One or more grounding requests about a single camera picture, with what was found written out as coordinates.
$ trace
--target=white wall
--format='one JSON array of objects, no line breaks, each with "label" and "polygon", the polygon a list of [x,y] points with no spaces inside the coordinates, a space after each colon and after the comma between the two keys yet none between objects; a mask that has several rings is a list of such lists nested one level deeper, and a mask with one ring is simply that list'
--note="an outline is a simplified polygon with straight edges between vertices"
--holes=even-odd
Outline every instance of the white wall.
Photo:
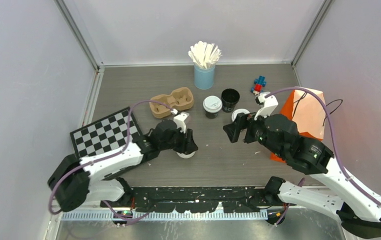
[{"label": "white wall", "polygon": [[199,40],[222,62],[290,62],[323,0],[68,0],[106,65],[190,63]]},{"label": "white wall", "polygon": [[52,0],[0,0],[0,240],[41,240],[94,70]]},{"label": "white wall", "polygon": [[344,99],[332,115],[340,155],[381,194],[381,1],[336,0],[296,69],[326,101]]}]

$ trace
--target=light blue cup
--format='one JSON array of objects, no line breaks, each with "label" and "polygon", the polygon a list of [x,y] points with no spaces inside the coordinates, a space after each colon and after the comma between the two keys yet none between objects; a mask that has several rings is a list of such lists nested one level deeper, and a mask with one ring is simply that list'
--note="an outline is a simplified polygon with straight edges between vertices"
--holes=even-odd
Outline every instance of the light blue cup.
[{"label": "light blue cup", "polygon": [[206,90],[214,85],[214,69],[213,66],[210,69],[201,69],[198,65],[194,64],[195,68],[195,86],[199,89]]}]

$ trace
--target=black and white chessboard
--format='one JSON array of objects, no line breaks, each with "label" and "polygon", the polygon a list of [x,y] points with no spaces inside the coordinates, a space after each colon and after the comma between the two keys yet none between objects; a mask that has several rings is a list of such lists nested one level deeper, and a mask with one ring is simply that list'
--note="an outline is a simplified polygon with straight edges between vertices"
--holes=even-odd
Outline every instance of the black and white chessboard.
[{"label": "black and white chessboard", "polygon": [[[77,158],[103,154],[126,144],[127,116],[130,107],[70,132]],[[130,118],[130,142],[142,135],[133,113]]]}]

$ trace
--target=black cup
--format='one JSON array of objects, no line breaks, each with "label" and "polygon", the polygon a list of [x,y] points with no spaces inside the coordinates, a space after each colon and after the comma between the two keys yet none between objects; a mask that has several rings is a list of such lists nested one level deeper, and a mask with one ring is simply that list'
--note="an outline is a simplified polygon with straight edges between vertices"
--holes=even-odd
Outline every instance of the black cup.
[{"label": "black cup", "polygon": [[221,102],[223,103],[223,111],[230,113],[235,109],[236,104],[239,102],[239,92],[233,88],[225,89],[221,93]]}]

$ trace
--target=orange bag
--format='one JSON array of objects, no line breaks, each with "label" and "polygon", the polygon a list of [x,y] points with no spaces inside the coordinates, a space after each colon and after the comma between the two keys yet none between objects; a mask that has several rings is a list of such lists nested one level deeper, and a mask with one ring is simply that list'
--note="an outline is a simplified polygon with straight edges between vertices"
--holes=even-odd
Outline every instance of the orange bag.
[{"label": "orange bag", "polygon": [[[323,103],[325,102],[322,91],[307,89],[319,96]],[[301,90],[294,90],[287,98],[280,114],[296,123],[300,135],[323,140],[325,134],[323,122],[326,114],[319,101],[310,94]],[[270,159],[285,162],[273,153],[270,155]]]}]

